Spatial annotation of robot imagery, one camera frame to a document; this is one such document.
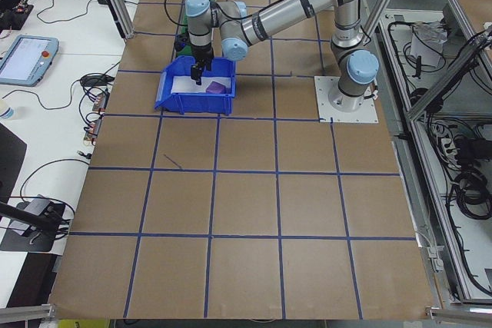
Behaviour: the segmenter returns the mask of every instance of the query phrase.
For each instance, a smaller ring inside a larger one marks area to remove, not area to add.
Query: electrical wires
[[[60,109],[65,109],[65,108],[68,108],[71,103],[73,102],[73,97],[74,97],[74,86],[77,82],[79,82],[80,80],[75,80],[71,83],[70,85],[70,100],[68,101],[67,104],[64,104],[62,106],[59,106],[59,107],[47,107],[45,104],[43,104],[43,102],[41,101],[41,98],[39,97],[38,94],[36,94],[35,92],[33,91],[28,91],[28,90],[22,90],[22,89],[15,89],[15,90],[12,90],[10,91],[8,94],[4,95],[2,98],[5,99],[7,98],[8,96],[16,93],[16,92],[22,92],[22,93],[25,93],[25,94],[31,94],[31,95],[34,95],[37,99],[38,99],[38,103],[39,105],[41,105],[41,108],[45,109],[46,111],[57,111],[57,110],[60,110]]]
[[[481,292],[492,296],[492,291],[482,286],[471,272],[463,237],[459,233],[459,228],[452,214],[452,208],[456,205],[460,212],[470,219],[489,220],[492,218],[492,195],[486,187],[487,180],[474,166],[462,165],[455,159],[458,154],[456,141],[463,137],[481,138],[481,135],[478,134],[479,127],[485,123],[492,124],[492,122],[478,122],[473,126],[459,118],[435,120],[434,116],[429,114],[426,130],[430,145],[437,155],[445,176],[445,207],[457,241],[462,264],[471,283]]]

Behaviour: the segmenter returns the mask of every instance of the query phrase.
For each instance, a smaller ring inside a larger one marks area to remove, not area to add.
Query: blue tape line
[[[354,292],[355,292],[355,302],[357,304],[357,312],[359,315],[359,319],[362,320],[364,318],[364,314],[362,313],[361,297],[359,296],[359,287],[357,285],[357,275],[355,273],[354,255],[352,253],[350,231],[348,228],[347,210],[345,208],[344,189],[343,189],[342,183],[341,183],[340,163],[338,161],[337,141],[335,138],[335,132],[334,132],[333,124],[334,123],[333,123],[333,118],[332,118],[331,122],[330,122],[330,132],[331,132],[331,139],[333,141],[333,152],[334,152],[334,156],[335,156],[335,167],[337,168],[338,189],[340,191],[341,208],[342,208],[342,213],[344,215],[345,232],[347,234],[348,257],[349,257],[350,262],[351,262],[351,272],[352,272],[352,280],[354,281]]]
[[[230,174],[278,174],[281,176],[358,176],[358,177],[400,177],[398,173],[354,173],[354,172],[303,172],[303,171],[255,171],[234,169],[193,169],[193,168],[139,168],[139,167],[89,167],[90,171],[154,171],[185,173],[230,173]]]
[[[274,55],[274,42],[270,38],[270,54]],[[271,58],[271,88],[272,88],[272,104],[274,111],[274,151],[275,151],[275,191],[277,195],[277,228],[278,228],[278,263],[280,273],[280,296],[282,319],[286,319],[287,310],[285,307],[285,283],[284,283],[284,252],[282,249],[282,222],[281,222],[281,205],[280,205],[280,184],[279,184],[279,165],[278,165],[278,131],[277,131],[277,98],[275,91],[275,64]]]
[[[71,236],[79,237],[156,237],[156,238],[220,238],[220,239],[247,239],[247,240],[350,240],[350,241],[417,241],[416,237],[391,236],[314,236],[314,235],[285,235],[273,234],[163,234],[154,232],[92,232],[73,231]]]

